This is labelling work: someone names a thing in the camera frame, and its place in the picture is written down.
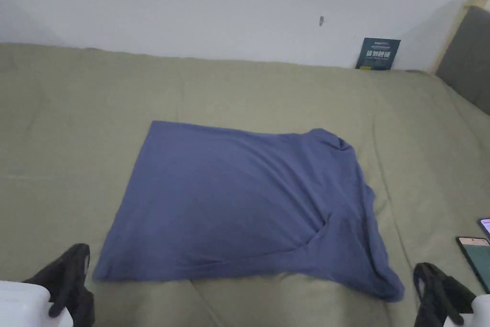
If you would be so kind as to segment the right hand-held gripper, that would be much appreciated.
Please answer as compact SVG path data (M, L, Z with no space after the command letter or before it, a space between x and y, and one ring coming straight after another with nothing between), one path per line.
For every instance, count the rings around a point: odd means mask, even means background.
M431 263L413 271L419 307L415 327L439 327L448 319L464 327L490 326L490 295L476 296L462 283Z

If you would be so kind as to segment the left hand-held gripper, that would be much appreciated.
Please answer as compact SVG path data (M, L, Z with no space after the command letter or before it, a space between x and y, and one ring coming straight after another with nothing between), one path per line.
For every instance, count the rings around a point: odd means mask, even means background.
M0 325L92 327L94 295L85 285L89 263L89 246L78 243L22 282L1 281Z

